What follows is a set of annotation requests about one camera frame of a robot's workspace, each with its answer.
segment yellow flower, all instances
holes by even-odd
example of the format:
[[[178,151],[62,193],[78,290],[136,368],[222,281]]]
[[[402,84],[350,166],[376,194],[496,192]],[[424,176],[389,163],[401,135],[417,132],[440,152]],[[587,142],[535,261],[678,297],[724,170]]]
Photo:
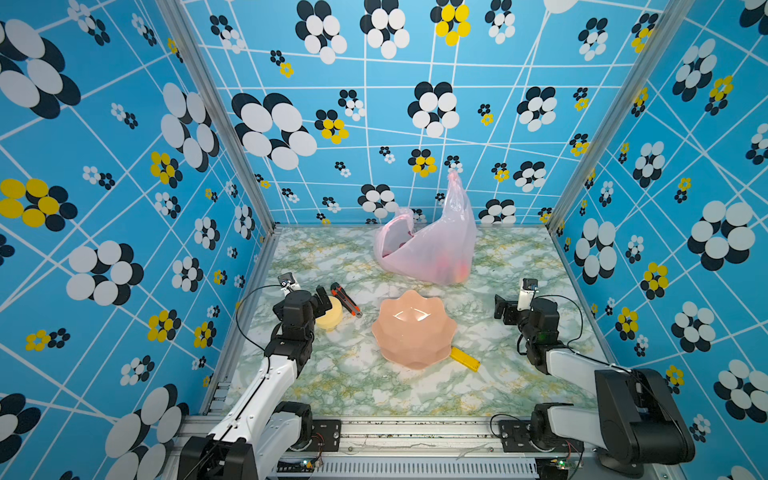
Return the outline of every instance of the yellow flower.
[[[637,37],[632,41],[632,46],[634,47],[635,53],[640,53],[643,51],[645,45],[648,43],[648,39],[653,34],[654,31],[648,30],[648,28],[643,28],[637,33]]]
[[[574,107],[578,111],[584,110],[585,108],[589,107],[589,98],[579,98]]]
[[[576,145],[574,145],[574,147],[571,149],[571,153],[575,157],[579,157],[579,156],[581,156],[583,154],[586,154],[588,148],[589,148],[589,142],[588,141],[585,141],[585,142],[578,141],[578,142],[576,142]]]
[[[629,310],[627,307],[621,309],[621,315],[619,315],[619,321],[617,325],[617,327],[620,329],[620,332],[624,333],[621,339],[625,339],[625,336],[627,336],[627,334],[630,332],[632,332],[630,338],[634,339],[634,333],[640,329],[640,325],[637,323],[637,319],[637,312]]]
[[[280,66],[280,74],[285,78],[290,78],[293,75],[293,68],[291,68],[290,63],[283,63]]]
[[[670,365],[670,369],[667,370],[667,377],[669,377],[670,383],[672,385],[685,385],[685,380],[683,379],[684,376],[685,373],[683,373],[683,370],[678,369],[674,365]]]
[[[640,282],[640,288],[645,291],[645,296],[653,300],[657,296],[664,296],[664,289],[670,285],[667,279],[668,268],[664,265],[650,263],[648,270],[643,274],[643,281]]]
[[[48,335],[45,332],[45,330],[40,330],[37,333],[32,333],[31,335],[27,335],[26,349],[28,352],[31,352],[32,350],[36,352],[42,352],[45,349],[45,346],[50,341],[51,341],[51,336]]]
[[[648,99],[648,87],[643,87],[643,89],[640,90],[640,93],[637,94],[637,97],[634,99],[634,104],[636,107],[640,107],[645,103],[647,99]]]
[[[493,177],[501,183],[509,178],[509,170],[499,170]]]

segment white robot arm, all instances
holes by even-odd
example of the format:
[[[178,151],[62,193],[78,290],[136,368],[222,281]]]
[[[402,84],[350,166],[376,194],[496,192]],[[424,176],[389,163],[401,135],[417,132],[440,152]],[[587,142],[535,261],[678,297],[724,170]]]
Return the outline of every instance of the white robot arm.
[[[558,305],[535,297],[537,283],[523,279],[517,302],[496,296],[495,317],[518,327],[518,352],[533,366],[588,391],[597,398],[598,409],[536,405],[530,425],[534,445],[546,450],[563,438],[581,440],[598,447],[603,466],[629,476],[642,475],[644,463],[690,462],[694,441],[659,372],[625,369],[563,344],[558,339]],[[519,351],[523,339],[524,353]]]
[[[256,378],[208,436],[187,441],[177,480],[264,480],[291,445],[302,447],[310,440],[310,406],[280,399],[310,359],[315,318],[331,306],[322,287],[312,295],[298,290],[289,273],[279,280],[286,297],[273,312],[280,323]]]

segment marble tabletop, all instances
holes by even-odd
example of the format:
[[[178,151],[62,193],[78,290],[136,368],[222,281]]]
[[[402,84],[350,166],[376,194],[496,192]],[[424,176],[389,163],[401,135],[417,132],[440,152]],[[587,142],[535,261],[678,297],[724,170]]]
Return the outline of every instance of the marble tabletop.
[[[267,282],[285,272],[293,272],[302,288],[311,292],[317,285],[329,289],[331,283],[339,282],[363,312],[354,318],[345,311],[332,331],[316,329],[312,358],[284,400],[309,403],[314,415],[530,416],[541,402],[596,407],[589,393],[541,374],[519,356],[517,327],[493,318],[494,295],[513,300],[524,276],[539,280],[541,295],[577,298],[545,228],[479,228],[472,273],[465,283],[451,286],[382,270],[372,256],[375,231],[369,227],[282,229]],[[445,311],[458,324],[452,344],[481,362],[478,372],[451,358],[411,370],[382,357],[371,325],[382,300],[410,289],[443,300]],[[249,332],[259,344],[268,342],[276,324],[272,305],[281,298],[277,288],[262,292]],[[561,298],[551,300],[559,304],[560,338],[575,338],[581,325],[575,306]],[[571,345],[604,359],[588,321],[581,339]],[[240,398],[262,358],[260,350],[245,342],[231,378],[228,405]]]

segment black cable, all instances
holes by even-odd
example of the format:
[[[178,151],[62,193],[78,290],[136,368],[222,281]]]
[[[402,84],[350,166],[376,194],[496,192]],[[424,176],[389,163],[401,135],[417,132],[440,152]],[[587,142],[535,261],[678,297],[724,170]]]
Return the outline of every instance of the black cable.
[[[578,314],[581,317],[581,328],[578,331],[578,336],[576,338],[574,338],[574,339],[568,340],[568,342],[565,344],[568,348],[571,348],[571,342],[574,342],[574,341],[580,339],[581,338],[581,334],[584,333],[584,314],[581,312],[581,307],[575,301],[569,299],[566,296],[562,296],[562,295],[554,295],[554,294],[553,295],[541,295],[541,296],[539,296],[539,298],[544,298],[545,296],[559,296],[560,298],[565,298],[567,301],[573,303],[576,306],[576,308],[578,309]]]
[[[257,290],[261,290],[263,288],[267,288],[268,286],[282,286],[282,285],[277,285],[277,284],[274,284],[274,285],[262,285],[262,286],[258,286],[257,288],[254,288],[253,290],[248,292],[248,294],[246,294],[246,296],[243,297],[243,299],[240,301],[240,303],[237,305],[237,308],[235,309],[235,325],[237,326],[237,330],[240,332],[240,335],[242,335],[246,340],[248,340],[249,342],[254,344],[262,352],[264,351],[264,347],[262,347],[258,343],[254,342],[253,340],[248,338],[248,335],[246,335],[245,332],[243,332],[243,329],[240,328],[240,320],[238,319],[237,314],[240,312],[240,308],[243,306],[243,304],[245,303],[247,298],[249,296],[253,295],[253,292],[256,292]]]
[[[576,472],[578,472],[578,467],[581,465],[581,458],[584,457],[584,450],[587,449],[587,446],[585,444],[581,444],[581,453],[578,454],[578,462],[576,463],[576,467],[574,468],[573,473],[571,473],[571,476],[568,477],[568,480],[572,480],[574,475],[576,475]]]
[[[497,439],[500,439],[500,438],[502,437],[502,435],[501,435],[501,434],[499,434],[499,435],[496,435],[496,433],[493,431],[493,419],[495,419],[496,417],[500,417],[500,416],[504,416],[504,417],[512,417],[513,419],[517,420],[518,422],[523,422],[523,421],[522,421],[522,420],[520,420],[518,417],[516,417],[516,416],[514,416],[514,415],[509,415],[508,413],[497,413],[497,414],[495,414],[495,415],[492,415],[492,416],[491,416],[491,419],[488,421],[488,427],[490,427],[490,429],[491,429],[491,435],[493,435],[493,436],[494,436],[494,437],[496,437]]]

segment mounting plate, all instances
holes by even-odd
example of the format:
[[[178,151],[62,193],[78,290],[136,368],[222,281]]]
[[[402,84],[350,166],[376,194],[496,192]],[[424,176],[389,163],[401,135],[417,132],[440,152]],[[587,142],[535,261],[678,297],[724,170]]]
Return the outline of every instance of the mounting plate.
[[[498,427],[501,430],[500,435],[502,436],[502,446],[504,447],[505,453],[536,453],[541,451],[531,444],[531,433],[528,431],[528,424],[530,424],[530,422],[499,420]],[[583,442],[573,439],[567,440],[576,448],[576,452],[571,452],[572,455],[584,450]],[[568,443],[566,442],[566,439],[563,439],[562,443],[554,447],[554,450],[552,451],[568,453]]]
[[[316,433],[323,436],[325,443],[322,443],[317,437],[313,437],[310,446],[306,447],[305,452],[318,452],[320,446],[323,447],[323,452],[339,451],[341,420],[313,420],[312,435]]]

